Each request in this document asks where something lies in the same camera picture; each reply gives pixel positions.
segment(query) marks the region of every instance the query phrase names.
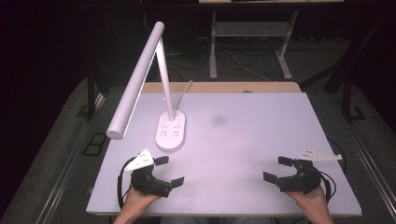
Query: person's right hand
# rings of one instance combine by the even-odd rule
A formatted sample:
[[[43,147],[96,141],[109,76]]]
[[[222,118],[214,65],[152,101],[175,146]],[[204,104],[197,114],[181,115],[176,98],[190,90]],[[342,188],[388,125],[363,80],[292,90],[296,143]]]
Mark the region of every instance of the person's right hand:
[[[333,224],[323,188],[319,186],[307,194],[285,192],[294,199],[312,224]]]

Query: white cable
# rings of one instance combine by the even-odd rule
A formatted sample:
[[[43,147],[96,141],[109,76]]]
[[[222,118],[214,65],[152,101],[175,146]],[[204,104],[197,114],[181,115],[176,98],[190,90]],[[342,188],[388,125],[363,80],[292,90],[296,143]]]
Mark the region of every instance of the white cable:
[[[230,51],[228,51],[228,50],[224,50],[224,51],[226,51],[226,52],[229,53],[231,56],[233,56],[233,54],[232,54]],[[249,70],[248,68],[246,68],[243,64],[241,64],[241,63],[239,62],[239,60],[238,60],[235,56],[233,56],[233,58],[234,58],[245,70],[247,70],[248,72],[250,72],[250,73],[252,73],[252,74],[254,74],[254,75],[257,75],[257,76],[259,76],[259,77],[263,77],[263,78],[265,78],[265,79],[268,80],[268,81],[271,81],[271,79],[269,79],[268,77],[262,76],[262,75],[260,75],[260,74],[258,74],[258,73],[255,73],[255,72]]]
[[[192,80],[189,81],[189,83],[187,84],[186,88],[184,89],[184,91],[181,93],[180,97],[178,98],[178,101],[175,105],[175,110],[177,110],[178,104],[181,101],[181,98],[183,98],[184,93],[186,93],[187,89],[189,88],[190,84],[192,83]]]

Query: background desk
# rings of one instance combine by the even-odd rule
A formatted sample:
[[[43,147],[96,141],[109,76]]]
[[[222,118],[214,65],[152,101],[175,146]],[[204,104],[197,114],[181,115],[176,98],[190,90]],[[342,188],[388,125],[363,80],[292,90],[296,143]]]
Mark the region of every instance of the background desk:
[[[145,92],[160,85],[147,83]],[[180,91],[185,85],[173,84],[172,89]],[[238,93],[230,92],[235,86]],[[184,185],[153,203],[147,216],[300,216],[292,199],[262,179],[263,171],[279,176],[296,173],[277,164],[278,156],[296,158],[305,147],[332,153],[306,95],[298,91],[295,83],[192,83],[179,105],[187,119],[185,143],[174,153],[160,151],[154,141],[158,117],[165,110],[163,94],[143,93],[125,138],[110,141],[87,212],[120,211],[116,194],[120,168],[147,147],[154,158],[170,157],[168,164],[154,169],[157,178],[185,176]],[[337,184],[332,214],[359,216],[361,208],[337,161],[315,165]],[[129,181],[125,174],[124,190]]]

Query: socket on lamp base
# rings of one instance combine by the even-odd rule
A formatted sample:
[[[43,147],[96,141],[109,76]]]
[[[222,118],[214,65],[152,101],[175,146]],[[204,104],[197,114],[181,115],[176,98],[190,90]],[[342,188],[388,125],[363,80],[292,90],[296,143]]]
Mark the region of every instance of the socket on lamp base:
[[[175,110],[175,112],[174,120],[169,119],[168,111],[163,112],[160,116],[155,140],[162,151],[174,152],[184,144],[186,117],[179,110]]]

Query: floor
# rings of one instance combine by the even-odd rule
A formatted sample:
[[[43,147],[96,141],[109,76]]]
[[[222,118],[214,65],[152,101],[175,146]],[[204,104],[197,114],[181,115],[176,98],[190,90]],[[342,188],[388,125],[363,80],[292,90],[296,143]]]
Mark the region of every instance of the floor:
[[[219,39],[217,81],[286,81],[274,54],[280,44],[281,40],[277,38]],[[348,44],[346,40],[291,41],[285,58],[293,75],[292,81],[301,83],[329,67],[343,55]],[[177,46],[165,45],[171,81],[213,81],[208,72],[208,39],[199,38],[197,46],[197,55],[185,57]],[[361,217],[339,217],[335,223],[394,223],[396,218],[384,203],[386,200],[370,175],[370,168],[363,162],[359,148],[368,148],[389,187],[396,189],[392,176],[396,164],[396,136],[356,88],[352,103],[362,110],[366,120],[347,123],[340,112],[342,92],[327,94],[323,90],[326,80],[325,77],[303,91],[308,94],[334,153],[345,154],[346,159],[340,161],[340,165],[345,169],[346,178],[362,209]],[[148,81],[159,81],[155,68],[148,74]],[[98,217],[85,212],[108,139],[98,156],[84,156],[82,152],[93,134],[106,131],[112,111],[120,99],[120,90],[122,86],[114,87],[99,97],[97,112],[87,121],[84,117],[87,80],[76,87],[3,216],[2,224],[111,223],[111,217]],[[294,218],[280,217],[278,220],[281,223],[297,223]],[[153,223],[158,219],[145,221]]]

